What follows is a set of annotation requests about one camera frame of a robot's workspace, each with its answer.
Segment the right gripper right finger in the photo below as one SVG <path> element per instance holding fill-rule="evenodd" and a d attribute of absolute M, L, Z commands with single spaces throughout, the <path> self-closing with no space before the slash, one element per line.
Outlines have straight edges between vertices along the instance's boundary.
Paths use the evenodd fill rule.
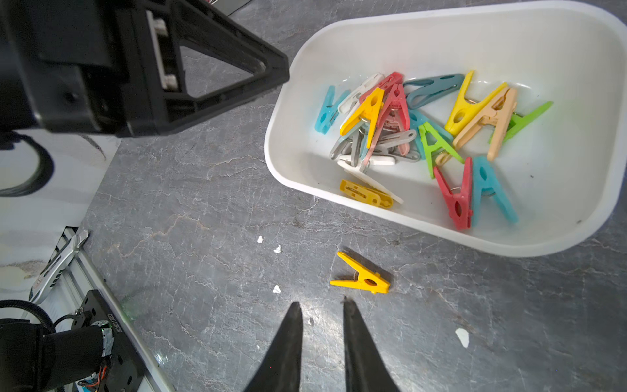
<path fill-rule="evenodd" d="M 367 329 L 356 302 L 343 300 L 347 391 L 399 391 Z"/>

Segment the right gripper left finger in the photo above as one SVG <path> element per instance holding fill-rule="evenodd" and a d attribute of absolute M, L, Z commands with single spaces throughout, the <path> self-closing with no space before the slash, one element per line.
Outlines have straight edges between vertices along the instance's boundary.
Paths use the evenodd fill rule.
<path fill-rule="evenodd" d="M 300 390 L 303 328 L 300 303 L 293 302 L 245 391 Z"/>

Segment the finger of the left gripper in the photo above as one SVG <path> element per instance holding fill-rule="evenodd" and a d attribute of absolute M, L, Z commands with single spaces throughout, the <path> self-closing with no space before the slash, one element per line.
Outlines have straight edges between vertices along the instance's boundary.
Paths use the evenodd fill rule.
<path fill-rule="evenodd" d="M 151 91 L 146 98 L 125 96 L 123 108 L 126 122 L 117 131 L 117 136 L 174 135 L 253 101 L 288 80 L 288 73 L 269 73 L 199 97 L 164 91 Z"/>
<path fill-rule="evenodd" d="M 143 1 L 165 20 L 175 47 L 188 47 L 256 78 L 288 78 L 287 55 L 206 1 Z"/>

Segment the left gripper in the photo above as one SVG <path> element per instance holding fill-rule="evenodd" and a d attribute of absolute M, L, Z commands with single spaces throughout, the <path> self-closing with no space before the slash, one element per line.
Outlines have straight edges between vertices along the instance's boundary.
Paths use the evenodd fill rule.
<path fill-rule="evenodd" d="M 144 1 L 3 1 L 1 131 L 144 137 Z"/>

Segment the white clothespin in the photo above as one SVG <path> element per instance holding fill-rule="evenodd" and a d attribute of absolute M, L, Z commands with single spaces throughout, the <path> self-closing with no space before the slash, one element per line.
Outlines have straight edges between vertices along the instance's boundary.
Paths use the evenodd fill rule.
<path fill-rule="evenodd" d="M 369 186 L 372 186 L 372 188 L 377 189 L 378 191 L 382 193 L 388 194 L 388 196 L 390 196 L 391 199 L 393 199 L 395 202 L 398 202 L 399 204 L 404 203 L 403 199 L 401 199 L 391 190 L 387 189 L 385 186 L 380 184 L 380 182 L 374 180 L 373 178 L 371 178 L 364 172 L 361 172 L 358 168 L 352 167 L 349 163 L 343 160 L 338 160 L 336 163 L 338 166 L 340 166 L 345 172 L 349 173 L 351 176 L 356 177 L 360 181 L 368 184 Z"/>
<path fill-rule="evenodd" d="M 338 112 L 340 114 L 347 114 L 352 107 L 359 102 L 359 99 L 364 96 L 372 88 L 375 88 L 378 83 L 384 79 L 382 73 L 375 73 L 363 81 L 359 86 L 354 88 L 338 105 Z"/>

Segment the white clothespin bottom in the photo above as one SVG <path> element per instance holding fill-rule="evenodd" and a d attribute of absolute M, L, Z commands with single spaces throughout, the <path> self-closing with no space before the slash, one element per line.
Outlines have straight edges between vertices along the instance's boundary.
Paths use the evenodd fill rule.
<path fill-rule="evenodd" d="M 382 193 L 388 194 L 388 196 L 390 196 L 391 199 L 393 199 L 395 202 L 398 202 L 399 204 L 404 203 L 403 199 L 401 199 L 391 190 L 387 189 L 385 186 L 380 184 L 380 182 L 374 180 L 373 178 L 371 178 L 364 172 L 361 172 L 358 168 L 352 167 L 349 163 L 343 160 L 338 160 L 336 163 L 338 166 L 340 166 L 345 172 L 349 173 L 351 176 L 356 177 L 360 181 L 368 184 L 369 186 L 372 186 L 372 188 L 377 189 L 378 191 Z"/>

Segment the red clothespin pile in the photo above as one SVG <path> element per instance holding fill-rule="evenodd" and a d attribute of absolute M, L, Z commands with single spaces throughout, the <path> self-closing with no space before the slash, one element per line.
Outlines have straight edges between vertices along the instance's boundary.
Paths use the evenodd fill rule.
<path fill-rule="evenodd" d="M 374 87 L 372 87 L 371 89 L 369 89 L 366 93 L 362 94 L 362 96 L 359 97 L 359 102 L 360 103 L 364 103 L 364 101 L 377 89 L 380 88 L 385 92 L 385 95 L 388 94 L 392 87 L 395 84 L 402 84 L 403 83 L 403 74 L 399 73 L 399 72 L 393 72 L 391 74 L 389 74 L 388 76 L 386 76 L 384 79 L 382 79 L 379 83 L 377 83 L 377 85 L 375 85 Z"/>

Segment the grey clothespin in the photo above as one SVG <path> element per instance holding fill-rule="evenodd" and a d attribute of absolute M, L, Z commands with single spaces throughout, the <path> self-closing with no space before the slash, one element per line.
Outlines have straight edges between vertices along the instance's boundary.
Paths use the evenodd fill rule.
<path fill-rule="evenodd" d="M 421 155 L 417 149 L 411 148 L 411 143 L 416 139 L 416 131 L 410 130 L 406 132 L 391 135 L 386 145 L 388 150 L 375 152 L 371 161 L 375 162 L 375 156 L 391 157 L 395 161 L 407 161 L 410 163 L 419 162 Z M 367 153 L 366 135 L 362 128 L 358 128 L 349 132 L 345 137 L 340 137 L 336 145 L 334 145 L 331 153 L 331 160 L 344 160 L 351 166 L 357 167 Z"/>

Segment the teal clothespin bottom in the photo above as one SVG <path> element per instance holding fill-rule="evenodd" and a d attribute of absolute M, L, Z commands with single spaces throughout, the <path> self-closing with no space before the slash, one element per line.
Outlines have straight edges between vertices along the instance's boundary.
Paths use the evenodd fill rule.
<path fill-rule="evenodd" d="M 473 184 L 471 196 L 471 207 L 473 210 L 471 225 L 473 227 L 478 225 L 481 202 L 485 194 L 492 195 L 497 206 L 509 223 L 517 224 L 519 222 L 519 216 L 501 186 L 501 183 L 491 167 L 490 162 L 486 157 L 480 156 L 473 160 Z"/>

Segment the dark teal clothespin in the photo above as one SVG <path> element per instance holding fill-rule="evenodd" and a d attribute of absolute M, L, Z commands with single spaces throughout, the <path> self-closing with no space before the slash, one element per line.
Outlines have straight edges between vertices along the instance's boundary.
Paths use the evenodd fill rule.
<path fill-rule="evenodd" d="M 461 88 L 465 81 L 463 73 L 414 79 L 403 83 L 405 87 L 414 87 L 406 94 L 409 109 L 419 109 Z"/>

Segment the tan clothespin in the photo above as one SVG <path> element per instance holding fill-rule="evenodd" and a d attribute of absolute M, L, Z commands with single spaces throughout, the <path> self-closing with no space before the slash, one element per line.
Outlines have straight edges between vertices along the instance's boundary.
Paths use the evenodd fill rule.
<path fill-rule="evenodd" d="M 491 135 L 487 159 L 489 162 L 493 162 L 499 155 L 517 105 L 517 99 L 518 90 L 516 88 L 504 88 L 498 92 L 453 139 L 452 148 L 459 151 L 484 127 L 492 126 L 494 131 Z"/>

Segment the green clothespin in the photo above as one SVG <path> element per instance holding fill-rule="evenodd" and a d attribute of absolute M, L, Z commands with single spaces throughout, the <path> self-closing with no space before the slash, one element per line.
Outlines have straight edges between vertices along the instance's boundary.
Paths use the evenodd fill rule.
<path fill-rule="evenodd" d="M 540 116 L 542 116 L 542 114 L 550 109 L 553 104 L 553 101 L 545 102 L 543 105 L 537 107 L 536 109 L 534 109 L 534 111 L 530 112 L 530 114 L 524 116 L 513 112 L 503 143 L 506 143 L 508 140 L 515 137 L 525 127 L 537 120 Z"/>
<path fill-rule="evenodd" d="M 421 145 L 425 151 L 425 160 L 429 170 L 429 176 L 434 179 L 434 155 L 443 150 L 445 153 L 455 158 L 459 163 L 464 164 L 465 160 L 460 154 L 439 134 L 438 131 L 428 122 L 419 126 Z"/>

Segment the pink clothespin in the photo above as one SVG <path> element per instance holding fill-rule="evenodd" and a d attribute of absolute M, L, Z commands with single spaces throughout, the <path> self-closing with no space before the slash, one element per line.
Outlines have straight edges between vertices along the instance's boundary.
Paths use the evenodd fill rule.
<path fill-rule="evenodd" d="M 384 120 L 383 125 L 380 127 L 380 131 L 375 134 L 373 139 L 373 146 L 367 150 L 367 153 L 363 157 L 363 160 L 359 164 L 359 170 L 365 172 L 370 164 L 372 155 L 375 152 L 382 152 L 388 150 L 386 143 L 391 138 L 391 135 L 396 133 L 406 132 L 407 127 L 403 126 L 400 117 L 396 114 L 390 114 L 390 116 Z"/>

